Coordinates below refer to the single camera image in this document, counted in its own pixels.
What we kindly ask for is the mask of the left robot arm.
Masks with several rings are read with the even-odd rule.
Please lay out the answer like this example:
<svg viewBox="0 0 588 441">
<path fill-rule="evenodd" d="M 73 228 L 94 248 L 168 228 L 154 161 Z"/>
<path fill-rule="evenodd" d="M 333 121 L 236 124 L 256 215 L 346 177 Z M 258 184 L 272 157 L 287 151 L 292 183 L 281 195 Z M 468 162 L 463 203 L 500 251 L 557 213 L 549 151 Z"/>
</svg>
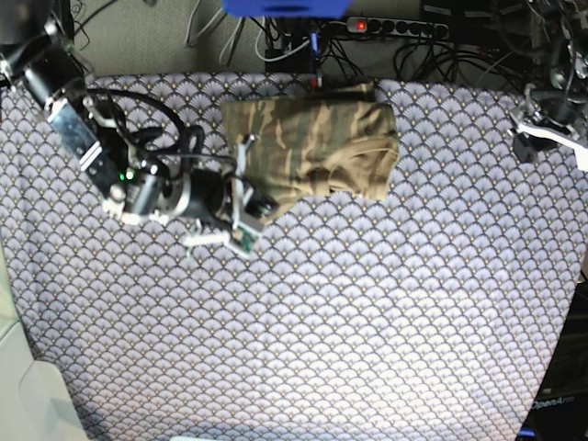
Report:
<svg viewBox="0 0 588 441">
<path fill-rule="evenodd" d="M 529 30 L 532 48 L 514 47 L 537 68 L 522 102 L 510 114 L 513 149 L 522 163 L 567 147 L 577 168 L 587 170 L 587 4 L 527 1 L 537 19 Z"/>
</svg>

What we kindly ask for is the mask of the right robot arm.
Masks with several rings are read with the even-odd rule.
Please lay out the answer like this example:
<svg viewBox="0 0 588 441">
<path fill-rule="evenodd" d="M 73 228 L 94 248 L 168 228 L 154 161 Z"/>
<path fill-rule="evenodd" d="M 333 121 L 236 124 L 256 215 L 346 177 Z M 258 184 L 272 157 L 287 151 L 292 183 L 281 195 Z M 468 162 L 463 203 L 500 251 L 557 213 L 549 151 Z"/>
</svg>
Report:
<svg viewBox="0 0 588 441">
<path fill-rule="evenodd" d="M 187 248 L 220 243 L 248 255 L 263 235 L 264 219 L 277 211 L 277 202 L 245 176 L 253 134 L 221 156 L 214 171 L 203 167 L 204 130 L 185 125 L 151 96 L 132 94 L 169 118 L 177 140 L 152 149 L 162 129 L 129 130 L 116 103 L 119 92 L 86 85 L 84 67 L 50 1 L 1 4 L 1 75 L 4 85 L 31 94 L 99 191 L 103 210 L 118 221 L 165 225 L 191 219 Z"/>
</svg>

